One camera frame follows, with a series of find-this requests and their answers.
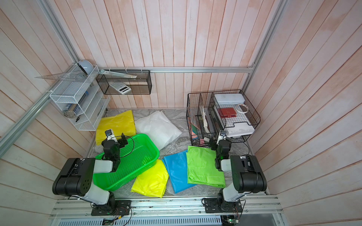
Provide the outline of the blue raincoat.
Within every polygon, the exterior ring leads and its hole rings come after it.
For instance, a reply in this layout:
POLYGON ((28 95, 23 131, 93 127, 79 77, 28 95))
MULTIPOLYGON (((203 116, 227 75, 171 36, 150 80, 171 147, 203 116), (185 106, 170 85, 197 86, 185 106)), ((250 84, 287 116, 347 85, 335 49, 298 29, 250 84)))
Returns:
POLYGON ((165 156, 162 159, 166 170, 169 174, 173 191, 177 194, 186 189, 196 186, 196 184, 188 183, 187 176, 187 150, 180 153, 165 156))

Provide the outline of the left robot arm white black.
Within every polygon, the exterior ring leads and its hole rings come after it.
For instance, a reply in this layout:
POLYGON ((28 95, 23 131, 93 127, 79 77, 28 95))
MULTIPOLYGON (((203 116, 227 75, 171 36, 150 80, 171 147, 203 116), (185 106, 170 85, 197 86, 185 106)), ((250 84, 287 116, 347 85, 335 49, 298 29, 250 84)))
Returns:
POLYGON ((116 207, 114 194, 95 185, 93 175, 116 172, 121 160, 120 149, 128 141, 127 136, 115 136, 112 130, 105 131, 105 135, 106 139, 101 143, 103 157, 100 160, 69 158, 52 185, 53 194, 76 197, 104 208, 116 207))

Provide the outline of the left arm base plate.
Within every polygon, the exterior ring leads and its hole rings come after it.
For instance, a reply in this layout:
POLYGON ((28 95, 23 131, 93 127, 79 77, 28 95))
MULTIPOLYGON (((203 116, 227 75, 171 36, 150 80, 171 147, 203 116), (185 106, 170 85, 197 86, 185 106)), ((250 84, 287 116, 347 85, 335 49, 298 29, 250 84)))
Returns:
POLYGON ((105 205, 93 205, 92 216, 126 216, 130 214, 131 200, 115 200, 105 205))

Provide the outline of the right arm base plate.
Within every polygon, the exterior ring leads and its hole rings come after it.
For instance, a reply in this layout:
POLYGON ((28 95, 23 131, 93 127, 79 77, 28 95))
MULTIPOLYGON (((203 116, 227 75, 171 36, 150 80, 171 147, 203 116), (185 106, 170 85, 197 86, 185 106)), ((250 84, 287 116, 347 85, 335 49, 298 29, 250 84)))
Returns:
POLYGON ((243 204, 238 202, 226 202, 219 198, 203 198, 201 200, 206 213, 242 213, 243 204))

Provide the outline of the neon yellow raincoat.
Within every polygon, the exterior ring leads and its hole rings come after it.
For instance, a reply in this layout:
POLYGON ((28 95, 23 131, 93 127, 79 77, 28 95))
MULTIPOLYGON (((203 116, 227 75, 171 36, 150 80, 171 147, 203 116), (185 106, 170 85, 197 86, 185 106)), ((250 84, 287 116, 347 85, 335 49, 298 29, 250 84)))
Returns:
POLYGON ((147 197, 162 198, 166 191, 168 179, 169 174, 164 163, 161 160, 156 160, 153 167, 136 178, 131 192, 147 197))

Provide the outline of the lime green raincoat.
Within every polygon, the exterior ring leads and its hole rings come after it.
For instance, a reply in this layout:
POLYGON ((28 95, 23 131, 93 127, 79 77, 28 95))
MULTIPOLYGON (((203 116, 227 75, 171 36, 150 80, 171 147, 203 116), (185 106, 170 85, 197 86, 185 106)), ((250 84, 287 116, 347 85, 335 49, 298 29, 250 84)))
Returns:
POLYGON ((225 188, 225 177, 215 166, 216 152, 210 148, 188 146, 187 183, 225 188))

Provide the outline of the green plastic basket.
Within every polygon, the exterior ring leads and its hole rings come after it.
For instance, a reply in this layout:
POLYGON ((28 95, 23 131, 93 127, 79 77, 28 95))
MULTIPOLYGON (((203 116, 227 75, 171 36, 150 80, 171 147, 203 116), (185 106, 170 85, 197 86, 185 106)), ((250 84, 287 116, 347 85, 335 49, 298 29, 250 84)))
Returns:
POLYGON ((106 191, 116 191, 155 165, 159 149, 148 135, 137 134, 127 141, 128 145, 120 149, 120 165, 115 172, 93 174, 96 186, 106 191))

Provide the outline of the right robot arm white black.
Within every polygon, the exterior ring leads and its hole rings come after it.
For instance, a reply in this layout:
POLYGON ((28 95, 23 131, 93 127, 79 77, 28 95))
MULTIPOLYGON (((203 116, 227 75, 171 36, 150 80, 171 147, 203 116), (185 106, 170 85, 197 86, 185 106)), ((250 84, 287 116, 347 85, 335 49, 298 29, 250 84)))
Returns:
POLYGON ((216 169, 232 173, 232 183, 220 192, 221 201, 236 202, 247 194, 267 190, 267 180, 254 155, 230 155, 231 141, 213 141, 211 149, 216 152, 216 169))

